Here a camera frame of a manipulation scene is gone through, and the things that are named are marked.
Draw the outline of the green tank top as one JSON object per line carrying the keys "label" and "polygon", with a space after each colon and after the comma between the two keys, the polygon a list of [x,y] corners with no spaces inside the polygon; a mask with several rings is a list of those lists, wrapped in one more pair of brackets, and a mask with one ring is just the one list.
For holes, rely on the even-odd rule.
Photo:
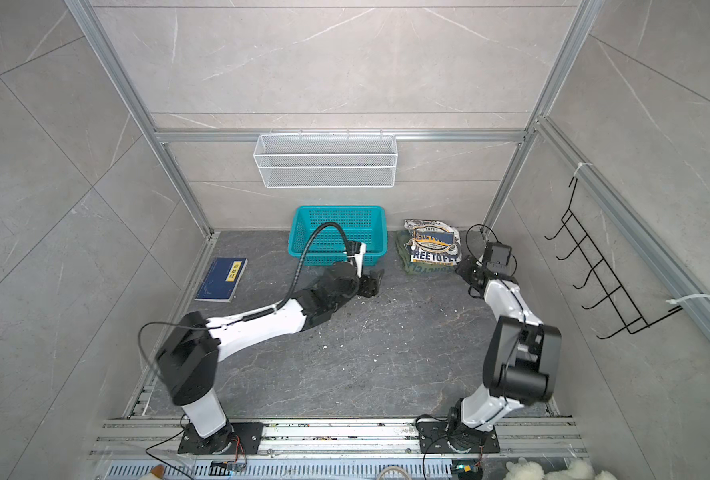
{"label": "green tank top", "polygon": [[406,230],[398,231],[395,238],[395,246],[403,270],[408,275],[425,275],[434,273],[453,272],[458,263],[461,261],[461,256],[457,255],[450,263],[432,263],[432,262],[412,262],[411,252],[409,249],[410,235]]}

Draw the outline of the white patterned tank top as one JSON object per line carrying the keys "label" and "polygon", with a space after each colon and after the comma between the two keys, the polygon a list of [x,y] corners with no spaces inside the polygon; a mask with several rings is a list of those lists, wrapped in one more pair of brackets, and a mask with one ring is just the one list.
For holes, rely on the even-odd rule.
{"label": "white patterned tank top", "polygon": [[442,266],[459,263],[461,239],[456,228],[438,220],[419,219],[406,219],[404,228],[408,233],[406,246],[411,263]]}

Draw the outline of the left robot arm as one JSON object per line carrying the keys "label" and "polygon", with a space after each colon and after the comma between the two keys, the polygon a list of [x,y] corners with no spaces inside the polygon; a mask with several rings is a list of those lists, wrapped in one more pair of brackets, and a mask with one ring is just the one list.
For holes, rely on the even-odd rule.
{"label": "left robot arm", "polygon": [[218,364],[253,345],[329,321],[353,298],[377,295],[383,275],[382,270],[364,273],[352,263],[336,262],[278,306],[231,317],[206,319],[199,311],[185,315],[154,355],[172,402],[199,438],[229,433],[231,425],[214,389]]}

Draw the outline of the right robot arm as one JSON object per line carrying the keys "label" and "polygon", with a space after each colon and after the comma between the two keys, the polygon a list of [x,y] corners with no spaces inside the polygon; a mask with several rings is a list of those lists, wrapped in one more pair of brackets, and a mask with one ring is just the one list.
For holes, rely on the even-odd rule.
{"label": "right robot arm", "polygon": [[490,432],[509,413],[548,402],[555,390],[562,336],[528,307],[515,279],[465,257],[456,273],[497,317],[486,352],[482,384],[458,402],[458,422]]}

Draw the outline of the teal plastic basket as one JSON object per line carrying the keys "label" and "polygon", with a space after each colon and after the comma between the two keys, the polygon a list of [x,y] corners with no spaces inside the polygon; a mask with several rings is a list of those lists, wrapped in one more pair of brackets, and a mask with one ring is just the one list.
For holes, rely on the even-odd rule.
{"label": "teal plastic basket", "polygon": [[[316,228],[326,222],[337,223],[348,240],[366,245],[363,264],[375,266],[388,250],[386,213],[380,206],[302,206],[296,210],[288,239],[288,253],[300,258]],[[327,227],[312,243],[305,265],[328,266],[345,261],[345,246],[340,233]]]}

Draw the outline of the blue book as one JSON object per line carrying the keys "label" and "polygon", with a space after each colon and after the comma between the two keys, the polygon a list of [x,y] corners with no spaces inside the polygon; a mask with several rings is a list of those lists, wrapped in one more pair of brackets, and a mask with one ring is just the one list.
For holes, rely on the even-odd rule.
{"label": "blue book", "polygon": [[198,301],[229,303],[248,264],[247,258],[215,258],[195,296]]}

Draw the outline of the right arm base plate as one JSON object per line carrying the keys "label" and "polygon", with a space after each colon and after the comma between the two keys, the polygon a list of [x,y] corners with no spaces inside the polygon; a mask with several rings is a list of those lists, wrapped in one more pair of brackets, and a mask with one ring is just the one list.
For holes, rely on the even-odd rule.
{"label": "right arm base plate", "polygon": [[420,419],[416,424],[420,450],[423,454],[498,454],[499,440],[495,430],[480,431],[458,425],[455,429],[446,421]]}

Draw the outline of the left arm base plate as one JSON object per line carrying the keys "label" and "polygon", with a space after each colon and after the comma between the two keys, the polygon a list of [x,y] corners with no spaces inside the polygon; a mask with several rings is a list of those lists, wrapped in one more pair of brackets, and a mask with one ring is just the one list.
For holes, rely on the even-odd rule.
{"label": "left arm base plate", "polygon": [[191,455],[256,454],[263,430],[261,422],[228,423],[215,434],[203,438],[194,426],[187,425],[177,452]]}

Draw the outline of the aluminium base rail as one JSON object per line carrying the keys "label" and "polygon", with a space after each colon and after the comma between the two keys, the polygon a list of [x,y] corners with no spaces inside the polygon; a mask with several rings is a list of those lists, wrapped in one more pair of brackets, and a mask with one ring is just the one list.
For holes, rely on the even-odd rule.
{"label": "aluminium base rail", "polygon": [[[476,439],[462,449],[447,440],[440,422],[410,418],[238,419],[232,422],[250,459],[313,458],[587,458],[576,422],[570,417],[515,417],[500,421],[484,445]],[[176,418],[107,420],[88,441],[91,460],[143,458],[158,451],[176,457],[181,433]]]}

